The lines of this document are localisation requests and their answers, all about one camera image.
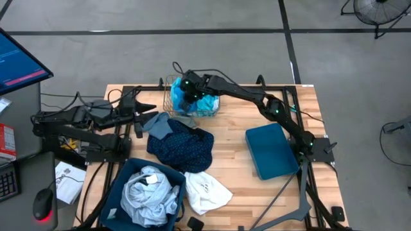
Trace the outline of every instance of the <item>patterned fabric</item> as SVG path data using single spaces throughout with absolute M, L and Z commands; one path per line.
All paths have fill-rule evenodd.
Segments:
M 163 164 L 180 172 L 205 171 L 213 161 L 211 150 L 214 136 L 199 128 L 192 129 L 176 120 L 169 119 L 173 133 L 159 140 L 148 137 L 147 152 L 154 154 Z

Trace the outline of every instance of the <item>blue laundry basket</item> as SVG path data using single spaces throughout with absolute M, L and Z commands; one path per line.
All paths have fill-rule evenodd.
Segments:
M 140 172 L 140 170 L 145 166 L 153 166 L 159 169 L 162 173 L 167 176 L 168 181 L 171 186 L 175 185 L 180 186 L 180 192 L 177 200 L 177 211 L 174 215 L 167 214 L 168 222 L 167 224 L 161 227 L 150 227 L 144 228 L 141 225 L 135 224 L 132 222 L 131 217 L 121 208 L 120 200 L 121 193 L 123 192 L 124 184 L 128 182 L 128 179 L 134 173 Z M 148 231 L 148 230 L 169 230 L 172 231 L 175 222 L 179 222 L 178 218 L 179 210 L 182 209 L 184 215 L 184 205 L 182 204 L 182 199 L 186 193 L 186 177 L 179 173 L 178 171 L 171 169 L 169 167 L 150 162 L 147 160 L 142 160 L 138 158 L 131 158 L 125 164 L 121 170 L 117 180 L 114 182 L 114 185 L 111 189 L 110 195 L 107 199 L 106 204 L 104 205 L 103 210 L 100 214 L 101 224 L 113 231 Z M 117 209 L 115 213 L 115 218 L 107 219 L 109 216 L 110 210 Z

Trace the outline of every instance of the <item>monitor screen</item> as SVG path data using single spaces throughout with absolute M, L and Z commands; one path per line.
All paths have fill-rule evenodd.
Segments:
M 0 95 L 52 77 L 52 73 L 14 39 L 0 33 Z

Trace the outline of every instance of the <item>concrete floor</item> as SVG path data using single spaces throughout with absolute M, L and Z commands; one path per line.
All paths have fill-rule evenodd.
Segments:
M 344 0 L 286 0 L 291 29 L 372 28 L 339 16 Z M 0 26 L 8 31 L 282 28 L 276 0 L 13 0 Z M 405 17 L 397 28 L 411 28 Z M 16 36 L 54 73 L 42 92 L 103 95 L 108 83 L 157 83 L 183 68 L 217 68 L 240 83 L 262 74 L 293 83 L 284 34 Z M 338 181 L 350 226 L 409 230 L 411 168 L 381 153 L 382 124 L 411 114 L 411 33 L 292 34 L 302 83 L 314 84 L 326 130 L 337 141 Z M 64 105 L 70 99 L 44 96 Z M 402 132 L 383 137 L 388 155 L 411 163 Z M 76 206 L 58 211 L 69 228 Z

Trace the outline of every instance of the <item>wooden table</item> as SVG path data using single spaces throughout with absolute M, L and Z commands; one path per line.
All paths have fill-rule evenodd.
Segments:
M 107 98 L 110 90 L 121 90 L 123 86 L 108 85 L 105 97 Z M 320 107 L 314 87 L 312 85 L 296 85 L 296 89 L 301 110 L 320 119 Z M 280 92 L 273 91 L 269 93 L 279 99 L 283 98 Z M 110 100 L 112 101 L 119 97 L 120 92 L 113 91 Z M 137 99 L 142 103 L 157 105 L 156 110 L 161 112 L 163 111 L 163 97 L 163 91 L 141 91 Z M 326 134 L 324 125 L 321 122 L 311 119 L 304 114 L 302 119 L 304 128 L 316 137 L 323 137 Z M 260 180 L 248 151 L 245 142 L 245 130 L 266 125 L 270 121 L 267 121 L 258 112 L 254 104 L 229 96 L 221 97 L 221 109 L 215 117 L 195 118 L 195 121 L 200 128 L 214 135 L 213 163 L 206 172 L 226 186 L 234 196 L 226 206 L 209 211 L 203 216 L 195 214 L 191 210 L 187 199 L 184 199 L 186 214 L 179 223 L 176 223 L 176 226 L 182 230 L 191 230 L 186 225 L 188 219 L 194 216 L 205 223 L 204 230 L 237 230 L 239 225 L 245 226 L 245 229 L 248 230 L 289 178 L 289 176 L 282 176 L 265 181 Z M 108 129 L 103 132 L 112 133 L 113 131 L 114 129 Z M 159 163 L 155 155 L 149 154 L 146 151 L 147 133 L 144 134 L 142 139 L 136 139 L 132 131 L 130 137 L 132 138 L 130 157 L 143 158 Z M 87 168 L 80 203 L 77 208 L 77 215 L 79 217 L 85 189 L 99 164 L 94 163 Z M 323 163 L 313 163 L 313 168 L 319 197 L 324 205 L 329 211 L 331 211 L 332 206 L 344 207 L 334 171 Z M 104 164 L 96 175 L 88 193 L 84 219 L 95 208 L 95 205 L 101 198 L 106 172 L 107 164 Z M 259 224 L 266 223 L 297 209 L 298 204 L 299 188 L 297 179 L 294 178 Z M 314 209 L 310 210 L 310 214 L 311 217 L 315 217 Z M 317 225 L 315 219 L 311 219 L 311 222 L 313 226 Z M 348 226 L 347 220 L 342 224 Z M 270 230 L 305 230 L 305 225 L 304 221 L 292 220 L 278 224 Z

